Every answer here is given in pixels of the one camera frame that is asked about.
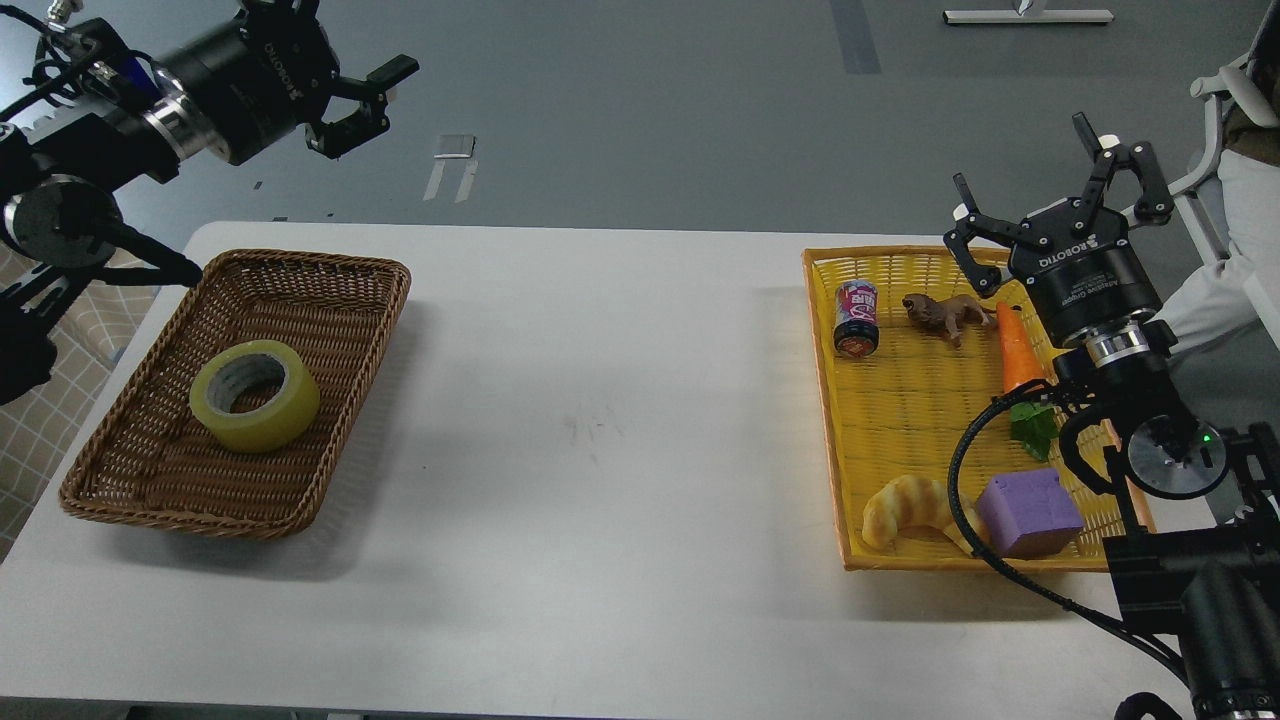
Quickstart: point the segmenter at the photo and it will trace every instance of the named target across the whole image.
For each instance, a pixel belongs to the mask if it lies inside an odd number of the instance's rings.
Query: metal stand
[[[1012,10],[943,10],[948,26],[960,24],[1107,24],[1111,10],[1046,10],[1047,0],[1016,0]]]

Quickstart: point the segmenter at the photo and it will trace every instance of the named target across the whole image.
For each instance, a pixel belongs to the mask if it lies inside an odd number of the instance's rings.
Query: toy carrot
[[[1000,356],[1004,363],[1005,392],[1015,387],[1044,377],[1044,369],[1036,352],[1032,350],[1032,341],[1027,337],[1027,328],[1023,327],[1021,318],[1005,302],[996,304],[996,320],[1000,327]],[[1048,460],[1050,442],[1057,437],[1057,423],[1053,421],[1053,410],[1039,402],[1019,402],[1010,410],[1009,437],[1023,443],[1032,457],[1041,462]]]
[[[1005,392],[1036,378],[1043,378],[1044,370],[1032,350],[1027,328],[1007,302],[996,304],[996,323],[1000,328],[1000,357],[1005,366]]]

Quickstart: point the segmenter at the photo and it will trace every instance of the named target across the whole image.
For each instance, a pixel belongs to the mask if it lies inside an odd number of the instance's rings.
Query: white pants
[[[1258,320],[1244,293],[1256,269],[1280,268],[1280,168],[1230,150],[1217,169],[1231,256],[1192,273],[1156,318],[1178,336],[1174,355],[1225,340]]]

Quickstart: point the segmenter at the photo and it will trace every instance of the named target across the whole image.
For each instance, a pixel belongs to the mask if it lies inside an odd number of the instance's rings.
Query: white table
[[[270,246],[413,273],[329,497],[259,543],[76,520],[46,492],[0,566],[0,694],[1074,720],[1148,689],[1189,716],[1155,662],[998,578],[841,569],[800,251],[904,242],[936,238],[206,227],[201,263]],[[1047,582],[1115,612],[1105,575]]]

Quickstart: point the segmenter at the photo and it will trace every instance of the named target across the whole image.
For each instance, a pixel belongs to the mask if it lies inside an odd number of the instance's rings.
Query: chair
[[[1224,124],[1233,108],[1239,108],[1256,126],[1280,128],[1280,118],[1254,83],[1260,61],[1280,60],[1280,0],[1272,0],[1248,53],[1222,65],[1212,77],[1192,82],[1192,97],[1204,101],[1204,150],[1197,165],[1169,184],[1187,232],[1201,260],[1215,265],[1231,256],[1222,186],[1217,179],[1225,137]],[[1130,225],[1133,208],[1125,210]],[[1280,242],[1280,228],[1277,228]],[[1262,319],[1271,340],[1280,347],[1280,268],[1262,266],[1244,282],[1245,295]]]

